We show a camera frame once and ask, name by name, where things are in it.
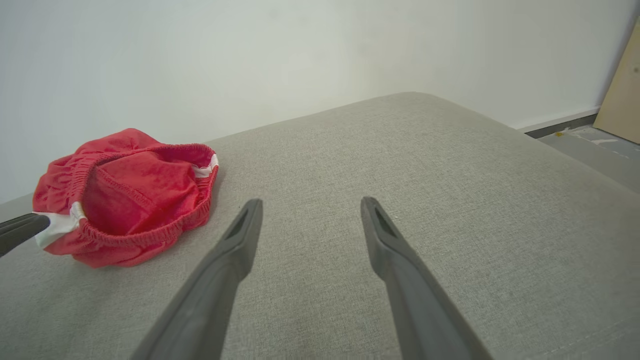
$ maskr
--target wall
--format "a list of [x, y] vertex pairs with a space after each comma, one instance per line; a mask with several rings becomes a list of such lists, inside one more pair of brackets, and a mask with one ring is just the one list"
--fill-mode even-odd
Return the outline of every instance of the wall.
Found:
[[601, 103], [636, 0], [3, 0], [0, 202], [137, 127], [201, 142], [402, 91], [512, 127]]

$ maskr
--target white stripe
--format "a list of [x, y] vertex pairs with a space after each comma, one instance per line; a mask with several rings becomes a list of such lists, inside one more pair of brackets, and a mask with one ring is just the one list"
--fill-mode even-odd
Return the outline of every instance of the white stripe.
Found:
[[209, 177], [213, 172], [213, 168], [218, 166], [218, 156], [213, 154], [211, 156], [211, 161], [209, 162], [208, 167], [198, 167], [197, 165], [191, 164], [193, 168], [193, 172], [196, 174], [196, 177]]
[[64, 234], [68, 234], [76, 230], [80, 225], [80, 219], [86, 218], [82, 205], [76, 201], [71, 204], [69, 215], [60, 215], [56, 213], [34, 213], [44, 215], [49, 218], [49, 226], [34, 236], [36, 243], [42, 249], [51, 245], [54, 241], [61, 238]]

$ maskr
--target beige panel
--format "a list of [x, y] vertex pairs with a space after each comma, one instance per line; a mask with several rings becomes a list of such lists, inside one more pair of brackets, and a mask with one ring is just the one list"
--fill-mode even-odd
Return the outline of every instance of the beige panel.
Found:
[[640, 143], [640, 18], [593, 127]]

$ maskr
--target red fabric hat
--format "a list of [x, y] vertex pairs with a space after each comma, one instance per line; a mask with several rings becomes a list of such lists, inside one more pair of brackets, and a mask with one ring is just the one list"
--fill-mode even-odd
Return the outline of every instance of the red fabric hat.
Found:
[[94, 268], [140, 264], [206, 224], [217, 173], [216, 153], [199, 143], [166, 145], [136, 129], [90, 141], [40, 178], [33, 211], [51, 224], [36, 242]]

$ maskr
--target white baseboard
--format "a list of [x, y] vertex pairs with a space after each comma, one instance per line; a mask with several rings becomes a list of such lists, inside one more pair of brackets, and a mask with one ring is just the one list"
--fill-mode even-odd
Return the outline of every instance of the white baseboard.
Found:
[[512, 127], [523, 133], [528, 133], [529, 131], [542, 129], [543, 127], [562, 124], [563, 122], [597, 114], [599, 110], [600, 110], [599, 106], [593, 106], [591, 108], [588, 108], [582, 111], [576, 111], [576, 112], [571, 111], [568, 113], [560, 113], [560, 114], [555, 114], [551, 116], [538, 117], [535, 119], [525, 120], [521, 122], [519, 125], [512, 126]]

